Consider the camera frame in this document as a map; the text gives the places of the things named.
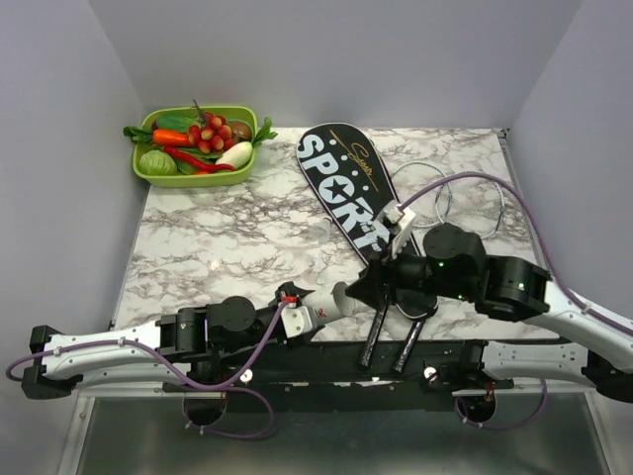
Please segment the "white shuttlecock tube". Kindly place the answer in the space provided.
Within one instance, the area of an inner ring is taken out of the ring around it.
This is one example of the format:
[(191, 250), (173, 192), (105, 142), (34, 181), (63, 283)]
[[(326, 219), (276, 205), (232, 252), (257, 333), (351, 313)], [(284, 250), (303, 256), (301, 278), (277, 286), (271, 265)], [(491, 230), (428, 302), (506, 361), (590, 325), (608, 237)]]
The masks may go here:
[(301, 304), (311, 307), (314, 311), (313, 322), (316, 328), (313, 332), (356, 314), (355, 300), (344, 293), (347, 286), (344, 282), (337, 282), (327, 289), (314, 291), (301, 300)]

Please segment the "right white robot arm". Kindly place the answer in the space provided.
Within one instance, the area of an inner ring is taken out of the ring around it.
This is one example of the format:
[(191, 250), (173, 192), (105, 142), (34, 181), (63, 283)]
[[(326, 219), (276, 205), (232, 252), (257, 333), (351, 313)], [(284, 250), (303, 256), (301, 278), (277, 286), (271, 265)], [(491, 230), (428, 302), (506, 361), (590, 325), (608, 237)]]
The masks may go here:
[(423, 239), (422, 256), (399, 253), (369, 260), (348, 297), (384, 309), (399, 290), (465, 301), (477, 313), (523, 322), (563, 338), (536, 346), (488, 342), (481, 354), (455, 363), (455, 375), (475, 388), (489, 378), (567, 380), (609, 399), (632, 400), (632, 320), (564, 289), (525, 259), (489, 255), (480, 237), (443, 224)]

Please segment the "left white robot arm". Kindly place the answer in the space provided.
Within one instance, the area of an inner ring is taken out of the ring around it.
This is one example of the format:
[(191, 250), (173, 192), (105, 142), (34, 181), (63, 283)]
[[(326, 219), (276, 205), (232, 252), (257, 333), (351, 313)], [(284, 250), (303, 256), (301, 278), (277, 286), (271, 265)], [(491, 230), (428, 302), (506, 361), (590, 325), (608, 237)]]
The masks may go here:
[(311, 336), (323, 325), (316, 292), (282, 285), (262, 309), (232, 296), (117, 332), (68, 335), (35, 327), (21, 360), (21, 389), (31, 400), (59, 399), (79, 387), (151, 381), (204, 392), (224, 391), (264, 346)]

